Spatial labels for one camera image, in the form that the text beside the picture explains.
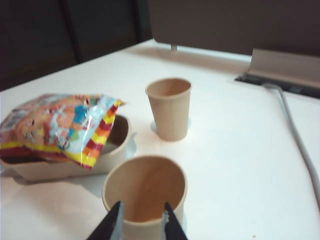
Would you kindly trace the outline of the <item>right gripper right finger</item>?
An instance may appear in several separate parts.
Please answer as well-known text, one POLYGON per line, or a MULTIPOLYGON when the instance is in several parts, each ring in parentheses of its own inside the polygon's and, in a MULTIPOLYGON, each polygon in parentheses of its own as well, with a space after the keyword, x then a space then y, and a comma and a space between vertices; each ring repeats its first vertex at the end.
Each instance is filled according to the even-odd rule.
POLYGON ((162 213, 161 224, 162 240, 188 239, 169 202, 164 204, 164 212, 162 213))

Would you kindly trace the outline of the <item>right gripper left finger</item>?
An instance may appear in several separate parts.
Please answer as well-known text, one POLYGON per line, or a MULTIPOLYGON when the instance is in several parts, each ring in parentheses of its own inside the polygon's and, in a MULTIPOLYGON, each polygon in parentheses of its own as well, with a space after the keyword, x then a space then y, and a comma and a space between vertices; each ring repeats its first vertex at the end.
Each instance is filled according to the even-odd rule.
POLYGON ((121 240, 123 221, 124 204, 117 201, 87 240, 121 240))

